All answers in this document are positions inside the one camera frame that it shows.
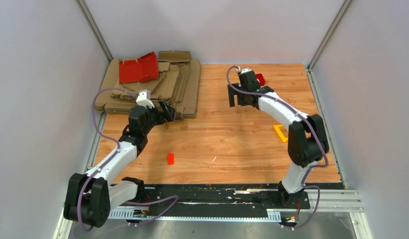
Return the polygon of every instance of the stack of cardboard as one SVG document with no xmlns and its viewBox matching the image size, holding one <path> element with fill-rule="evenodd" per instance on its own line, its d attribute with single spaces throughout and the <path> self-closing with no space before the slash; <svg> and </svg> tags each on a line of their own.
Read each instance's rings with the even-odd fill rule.
<svg viewBox="0 0 409 239">
<path fill-rule="evenodd" d="M 199 93 L 200 61 L 191 59 L 188 51 L 159 52 L 159 77 L 146 83 L 119 83 L 118 58 L 111 61 L 105 74 L 101 90 L 118 87 L 137 94 L 140 90 L 148 89 L 151 100 L 160 108 L 159 101 L 177 109 L 176 119 L 194 118 L 197 112 Z M 96 100 L 95 107 L 99 112 L 107 114 L 128 114 L 135 106 L 135 99 L 119 90 L 105 91 Z"/>
</svg>

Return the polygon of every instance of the wooden platform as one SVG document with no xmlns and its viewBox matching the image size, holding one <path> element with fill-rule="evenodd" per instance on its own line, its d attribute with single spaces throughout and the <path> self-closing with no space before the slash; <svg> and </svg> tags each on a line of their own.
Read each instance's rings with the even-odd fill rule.
<svg viewBox="0 0 409 239">
<path fill-rule="evenodd" d="M 273 130 L 278 122 L 251 106 L 229 107 L 225 79 L 229 66 L 203 65 L 197 118 L 154 127 L 144 151 L 125 167 L 116 182 L 126 176 L 145 183 L 278 183 L 282 180 L 291 160 L 287 143 L 281 143 Z M 241 67 L 262 73 L 266 85 L 298 110 L 310 115 L 317 113 L 303 65 Z M 231 81 L 238 82 L 234 71 Z M 119 138 L 127 124 L 127 115 L 108 115 L 103 132 Z M 96 163 L 114 146 L 114 142 L 102 139 Z M 175 154 L 174 165 L 167 164 L 168 153 Z M 340 181 L 331 153 L 328 158 L 330 166 L 315 169 L 309 182 Z"/>
</svg>

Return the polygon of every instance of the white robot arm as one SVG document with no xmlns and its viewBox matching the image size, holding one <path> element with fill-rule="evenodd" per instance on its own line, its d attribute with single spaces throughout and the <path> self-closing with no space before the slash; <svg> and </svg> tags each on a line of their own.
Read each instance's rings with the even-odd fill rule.
<svg viewBox="0 0 409 239">
<path fill-rule="evenodd" d="M 149 91 L 139 92 L 136 102 L 138 105 L 130 110 L 128 125 L 118 140 L 119 148 L 115 147 L 104 160 L 86 173 L 75 173 L 71 176 L 64 203 L 64 218 L 78 220 L 78 197 L 89 177 L 92 179 L 84 191 L 81 203 L 81 216 L 86 225 L 101 227 L 112 209 L 126 201 L 144 200 L 142 180 L 125 177 L 115 186 L 112 186 L 112 183 L 121 170 L 143 151 L 149 131 L 155 125 L 173 121 L 176 109 L 160 101 L 163 112 L 158 111 L 150 101 Z"/>
<path fill-rule="evenodd" d="M 310 132 L 308 126 L 302 118 L 307 119 L 320 140 L 325 152 L 329 151 L 327 137 L 323 126 L 323 120 L 319 115 L 309 116 L 285 101 L 268 86 L 261 86 L 255 73 L 249 69 L 238 69 L 240 83 L 228 84 L 228 95 L 230 106 L 235 106 L 234 96 L 237 95 L 237 102 L 241 106 L 251 105 L 266 112 L 288 130 L 288 154 L 292 160 L 288 172 L 280 183 L 280 201 L 287 205 L 297 201 L 303 189 L 303 182 L 307 172 L 319 160 L 322 159 L 321 151 L 313 135 L 306 137 L 306 132 Z"/>
</svg>

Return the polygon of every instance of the red box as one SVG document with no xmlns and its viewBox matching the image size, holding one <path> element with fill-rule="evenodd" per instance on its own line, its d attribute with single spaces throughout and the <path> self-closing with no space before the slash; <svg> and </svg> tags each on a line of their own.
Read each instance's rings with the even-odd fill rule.
<svg viewBox="0 0 409 239">
<path fill-rule="evenodd" d="M 145 83 L 159 77 L 158 59 L 155 52 L 150 52 L 136 60 L 119 63 L 119 82 Z"/>
</svg>

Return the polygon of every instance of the small red object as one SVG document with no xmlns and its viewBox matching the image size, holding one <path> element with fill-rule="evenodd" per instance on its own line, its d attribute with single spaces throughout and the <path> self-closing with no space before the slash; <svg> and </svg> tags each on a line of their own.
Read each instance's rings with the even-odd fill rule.
<svg viewBox="0 0 409 239">
<path fill-rule="evenodd" d="M 174 154 L 168 153 L 168 165 L 174 164 Z"/>
<path fill-rule="evenodd" d="M 145 83 L 159 77 L 158 58 L 155 52 L 150 52 L 136 60 L 119 63 L 119 82 Z"/>
<path fill-rule="evenodd" d="M 266 81 L 265 81 L 265 78 L 263 78 L 263 75 L 262 74 L 256 74 L 256 78 L 257 78 L 257 80 L 259 80 L 259 82 L 260 82 L 260 86 L 264 86 L 265 85 L 265 83 L 266 83 Z"/>
</svg>

